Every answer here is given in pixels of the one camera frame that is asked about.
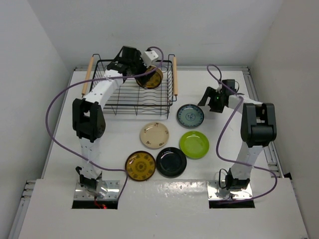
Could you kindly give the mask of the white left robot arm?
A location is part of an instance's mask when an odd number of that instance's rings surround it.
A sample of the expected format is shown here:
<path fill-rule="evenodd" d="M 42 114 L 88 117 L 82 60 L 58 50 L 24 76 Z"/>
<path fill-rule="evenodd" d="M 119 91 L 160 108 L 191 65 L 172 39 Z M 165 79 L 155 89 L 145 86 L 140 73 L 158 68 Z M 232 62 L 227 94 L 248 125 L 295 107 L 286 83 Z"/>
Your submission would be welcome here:
<path fill-rule="evenodd" d="M 97 85 L 82 99 L 72 103 L 72 126 L 79 138 L 81 155 L 85 158 L 76 171 L 80 184 L 97 193 L 102 171 L 95 164 L 99 160 L 100 138 L 105 132 L 106 122 L 103 108 L 113 92 L 128 77 L 147 80 L 147 69 L 159 58 L 151 49 L 140 52 L 133 47 L 124 46 L 118 55 L 106 66 L 105 73 Z"/>

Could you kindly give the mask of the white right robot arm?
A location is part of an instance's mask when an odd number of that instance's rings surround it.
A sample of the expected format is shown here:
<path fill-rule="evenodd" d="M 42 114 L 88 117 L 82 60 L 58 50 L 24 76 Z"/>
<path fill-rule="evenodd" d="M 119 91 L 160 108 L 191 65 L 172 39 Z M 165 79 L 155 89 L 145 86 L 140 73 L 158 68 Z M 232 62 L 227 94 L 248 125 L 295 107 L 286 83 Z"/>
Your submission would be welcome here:
<path fill-rule="evenodd" d="M 246 189 L 252 168 L 259 154 L 277 137 L 275 106 L 255 101 L 234 91 L 235 80 L 223 80 L 218 89 L 207 87 L 198 106 L 208 105 L 211 112 L 222 113 L 224 108 L 233 110 L 231 116 L 241 114 L 241 149 L 225 176 L 226 190 Z"/>

